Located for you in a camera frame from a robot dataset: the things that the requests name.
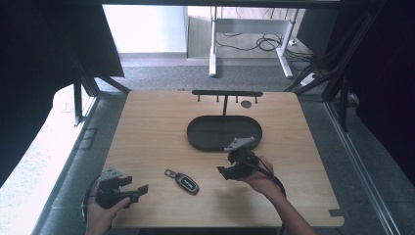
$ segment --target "wooden tabletop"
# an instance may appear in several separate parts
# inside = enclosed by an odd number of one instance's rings
[[[241,102],[252,102],[249,109]],[[341,226],[342,216],[329,210],[339,204],[315,143],[293,93],[264,93],[254,98],[229,98],[227,115],[256,119],[262,140],[254,149],[267,157],[287,190],[287,198],[312,226]],[[221,115],[223,97],[198,97],[189,91],[132,91],[128,95],[104,169],[113,166],[132,175],[121,191],[149,184],[138,204],[118,213],[113,226],[122,227],[267,227],[280,226],[272,205],[248,185],[225,180],[218,166],[230,166],[226,153],[194,149],[187,126],[196,117]],[[185,173],[200,186],[192,196],[164,175],[166,169]]]

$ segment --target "white desk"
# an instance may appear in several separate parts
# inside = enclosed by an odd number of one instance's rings
[[[281,48],[277,48],[276,52],[278,59],[287,78],[291,78],[293,73],[285,58],[288,42],[290,41],[291,33],[296,24],[297,14],[299,9],[294,9],[288,21],[286,20],[250,20],[250,19],[219,19],[217,17],[217,7],[213,8],[211,19],[211,44],[209,53],[209,69],[210,76],[216,75],[216,34],[224,33],[270,33],[283,34],[284,40]]]

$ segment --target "gray carpet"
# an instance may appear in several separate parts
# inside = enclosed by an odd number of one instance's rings
[[[208,77],[206,66],[126,67],[126,78],[116,78],[135,90],[254,90],[282,91],[292,81],[275,66],[219,67],[218,77]],[[102,170],[126,99],[104,82],[98,104],[85,124],[84,135],[73,148],[34,234],[82,234],[80,204],[89,182]],[[309,93],[319,94],[323,87]],[[320,234],[387,234],[355,173],[323,103],[300,97],[304,115],[345,216],[340,228],[316,228]],[[391,156],[365,129],[354,110],[348,112],[348,128],[356,148],[390,207],[401,234],[415,234],[415,190]],[[109,234],[138,234],[138,229],[115,229]],[[182,234],[169,230],[162,234]]]

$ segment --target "black curtain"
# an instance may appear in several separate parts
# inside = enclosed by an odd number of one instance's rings
[[[415,185],[415,8],[389,0],[350,63],[357,114]]]
[[[123,76],[101,5],[1,1],[0,185],[81,71]]]

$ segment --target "car key fob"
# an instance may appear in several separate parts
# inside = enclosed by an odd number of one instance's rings
[[[192,178],[190,178],[189,176],[187,176],[184,173],[179,173],[179,172],[174,172],[171,169],[167,169],[164,172],[165,175],[167,175],[170,178],[174,178],[177,182],[177,184],[184,189],[186,192],[192,194],[192,195],[196,195],[199,192],[199,185],[195,182],[195,180],[193,180]]]

